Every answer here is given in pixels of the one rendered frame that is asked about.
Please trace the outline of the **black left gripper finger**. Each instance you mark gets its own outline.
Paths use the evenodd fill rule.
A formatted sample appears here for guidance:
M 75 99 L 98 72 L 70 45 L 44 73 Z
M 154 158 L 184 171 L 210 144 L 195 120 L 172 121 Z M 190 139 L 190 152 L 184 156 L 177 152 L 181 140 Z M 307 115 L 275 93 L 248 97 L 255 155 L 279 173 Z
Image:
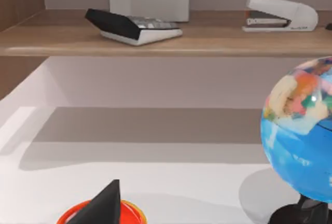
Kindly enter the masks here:
M 68 224 L 119 224 L 120 200 L 120 180 L 114 179 L 79 210 Z

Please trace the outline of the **white stapler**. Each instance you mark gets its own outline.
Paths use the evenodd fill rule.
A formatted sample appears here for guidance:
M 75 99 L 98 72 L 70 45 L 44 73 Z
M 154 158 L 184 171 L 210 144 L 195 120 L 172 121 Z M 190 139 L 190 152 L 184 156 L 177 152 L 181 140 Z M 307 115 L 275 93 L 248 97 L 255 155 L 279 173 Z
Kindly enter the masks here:
M 289 0 L 247 0 L 245 23 L 248 33 L 312 32 L 319 15 L 309 5 Z

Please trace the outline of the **wooden shelf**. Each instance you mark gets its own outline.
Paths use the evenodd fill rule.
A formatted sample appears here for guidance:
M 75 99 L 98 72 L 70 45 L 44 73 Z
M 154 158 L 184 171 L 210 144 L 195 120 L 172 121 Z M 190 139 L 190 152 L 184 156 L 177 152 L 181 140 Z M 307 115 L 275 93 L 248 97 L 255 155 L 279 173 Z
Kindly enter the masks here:
M 181 38 L 130 47 L 102 38 L 79 9 L 42 10 L 0 32 L 0 100 L 50 56 L 291 57 L 332 54 L 332 10 L 313 32 L 249 34 L 241 11 L 194 11 Z

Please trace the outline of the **black and white calculator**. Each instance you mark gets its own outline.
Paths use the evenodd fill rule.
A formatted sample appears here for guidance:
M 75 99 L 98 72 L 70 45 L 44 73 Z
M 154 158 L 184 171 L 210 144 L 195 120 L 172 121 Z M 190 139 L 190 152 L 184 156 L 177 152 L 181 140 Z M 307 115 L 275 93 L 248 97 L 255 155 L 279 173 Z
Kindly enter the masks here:
M 149 17 L 124 16 L 100 9 L 89 8 L 85 13 L 101 36 L 132 46 L 142 46 L 183 35 L 175 23 Z

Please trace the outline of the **blue globe on black stand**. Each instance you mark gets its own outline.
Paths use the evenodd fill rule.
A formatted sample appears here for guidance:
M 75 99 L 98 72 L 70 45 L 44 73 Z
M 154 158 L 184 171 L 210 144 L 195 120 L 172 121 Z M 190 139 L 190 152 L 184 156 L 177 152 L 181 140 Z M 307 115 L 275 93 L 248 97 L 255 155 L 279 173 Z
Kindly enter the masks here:
M 332 224 L 332 55 L 277 81 L 262 108 L 260 138 L 271 167 L 299 194 L 268 224 Z

